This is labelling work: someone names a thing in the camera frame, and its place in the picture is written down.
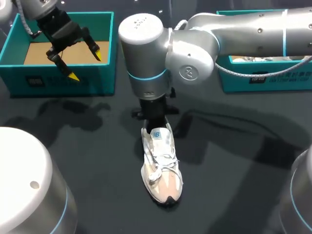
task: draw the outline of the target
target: white cylindrical robot base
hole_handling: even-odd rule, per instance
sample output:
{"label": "white cylindrical robot base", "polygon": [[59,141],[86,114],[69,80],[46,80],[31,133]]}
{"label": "white cylindrical robot base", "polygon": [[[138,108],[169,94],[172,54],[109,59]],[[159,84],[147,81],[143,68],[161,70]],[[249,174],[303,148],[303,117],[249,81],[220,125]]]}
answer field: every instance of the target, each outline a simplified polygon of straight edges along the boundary
{"label": "white cylindrical robot base", "polygon": [[0,234],[74,234],[74,197],[44,145],[0,127]]}
{"label": "white cylindrical robot base", "polygon": [[312,147],[292,166],[292,174],[281,197],[279,215],[285,234],[312,233]]}

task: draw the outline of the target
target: white sneaker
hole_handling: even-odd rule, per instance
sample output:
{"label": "white sneaker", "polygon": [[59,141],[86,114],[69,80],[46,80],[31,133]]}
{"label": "white sneaker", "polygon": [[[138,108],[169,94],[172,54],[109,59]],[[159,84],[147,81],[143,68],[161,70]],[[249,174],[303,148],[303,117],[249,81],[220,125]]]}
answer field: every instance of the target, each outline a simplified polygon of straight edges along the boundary
{"label": "white sneaker", "polygon": [[182,175],[176,158],[173,132],[170,124],[147,133],[147,121],[141,129],[144,164],[141,175],[150,195],[159,203],[172,205],[182,193]]}

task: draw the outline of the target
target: shoe sole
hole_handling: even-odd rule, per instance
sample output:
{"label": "shoe sole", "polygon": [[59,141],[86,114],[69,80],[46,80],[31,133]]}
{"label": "shoe sole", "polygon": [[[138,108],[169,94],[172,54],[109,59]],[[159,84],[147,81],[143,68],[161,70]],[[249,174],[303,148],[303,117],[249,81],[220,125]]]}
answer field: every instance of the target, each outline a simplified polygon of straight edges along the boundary
{"label": "shoe sole", "polygon": [[157,205],[162,206],[162,207],[172,207],[172,206],[174,206],[174,205],[176,205],[176,204],[178,204],[178,203],[180,202],[180,200],[181,200],[181,195],[180,195],[180,197],[179,197],[179,199],[178,199],[177,201],[174,200],[171,196],[169,196],[165,202],[160,202],[157,198],[155,198],[155,197],[152,195],[152,193],[151,193],[150,190],[148,189],[148,186],[147,186],[146,181],[145,181],[145,179],[144,179],[144,166],[142,166],[142,168],[141,168],[141,176],[142,176],[142,180],[143,180],[143,183],[144,183],[144,185],[145,185],[146,190],[148,191],[148,193],[149,193],[150,197],[152,198],[152,200],[153,200]]}

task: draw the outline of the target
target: robotic arm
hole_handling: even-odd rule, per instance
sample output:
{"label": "robotic arm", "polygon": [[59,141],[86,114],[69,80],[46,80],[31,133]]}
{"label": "robotic arm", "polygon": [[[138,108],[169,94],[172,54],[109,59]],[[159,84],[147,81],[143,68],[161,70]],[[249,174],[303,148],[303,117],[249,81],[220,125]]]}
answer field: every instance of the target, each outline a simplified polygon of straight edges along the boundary
{"label": "robotic arm", "polygon": [[0,24],[6,22],[12,12],[12,3],[10,0],[0,0]]}
{"label": "robotic arm", "polygon": [[[51,49],[46,53],[49,60],[54,62],[63,75],[75,80],[77,76],[69,69],[59,56],[66,47],[72,46],[83,39],[97,60],[101,60],[99,46],[90,36],[86,27],[80,27],[71,21],[65,11],[56,7],[58,0],[12,0],[18,8],[25,30],[33,39],[41,33],[49,39]],[[0,22],[8,19],[12,11],[11,0],[0,0]],[[40,31],[33,33],[26,20],[36,20]]]}
{"label": "robotic arm", "polygon": [[177,112],[165,101],[171,74],[200,84],[215,66],[223,69],[215,63],[219,55],[312,55],[312,8],[236,16],[201,13],[183,30],[164,28],[154,15],[136,14],[120,24],[118,33],[132,90],[140,100],[141,111],[135,115],[154,120]]}

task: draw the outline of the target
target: black table surface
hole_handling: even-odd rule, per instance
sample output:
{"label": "black table surface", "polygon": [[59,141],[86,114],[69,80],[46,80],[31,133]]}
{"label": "black table surface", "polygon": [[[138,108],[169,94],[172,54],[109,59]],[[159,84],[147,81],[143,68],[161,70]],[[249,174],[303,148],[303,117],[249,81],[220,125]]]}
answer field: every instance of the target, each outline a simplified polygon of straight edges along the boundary
{"label": "black table surface", "polygon": [[[65,0],[66,11],[139,12],[175,25],[198,12],[305,7],[247,0]],[[1,26],[7,32],[7,24]],[[276,208],[293,159],[311,142],[312,94],[225,94],[217,73],[200,86],[175,82],[168,116],[184,187],[181,202],[158,207],[143,185],[142,122],[118,51],[113,97],[17,98],[0,81],[0,126],[28,131],[48,148],[78,206],[77,234],[277,234]]]}

